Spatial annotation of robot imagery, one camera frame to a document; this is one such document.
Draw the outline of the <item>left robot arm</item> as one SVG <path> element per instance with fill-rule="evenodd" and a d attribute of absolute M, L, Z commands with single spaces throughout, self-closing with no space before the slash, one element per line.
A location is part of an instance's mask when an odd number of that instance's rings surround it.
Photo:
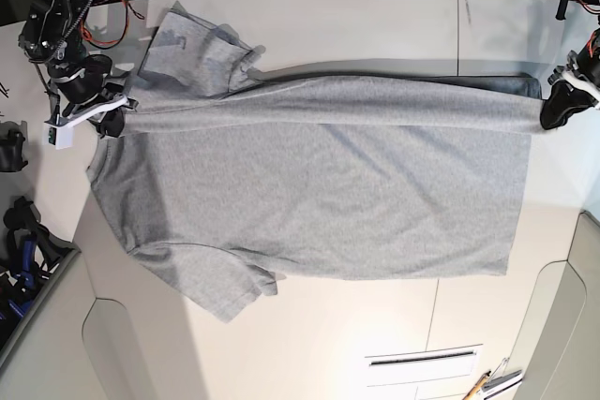
<path fill-rule="evenodd" d="M 599 0 L 560 0 L 556 19 L 566 19 L 569 1 L 578 3 L 594 17 Z M 599 109 L 599 31 L 593 30 L 578 52 L 570 51 L 565 64 L 554 68 L 547 82 L 550 95 L 543 103 L 540 124 L 545 130 L 565 126 L 575 114 Z"/>

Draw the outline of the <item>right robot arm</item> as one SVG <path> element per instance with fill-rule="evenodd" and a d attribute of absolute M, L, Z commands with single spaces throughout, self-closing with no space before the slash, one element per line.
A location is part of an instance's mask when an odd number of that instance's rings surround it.
<path fill-rule="evenodd" d="M 89 10 L 97 0 L 34 0 L 18 44 L 39 75 L 50 103 L 49 144 L 57 147 L 75 126 L 88 122 L 101 138 L 117 138 L 125 127 L 125 111 L 137 101 L 124 93 L 128 74 L 113 74 L 105 52 L 128 33 L 129 1 L 121 36 L 102 41 L 87 28 Z"/>

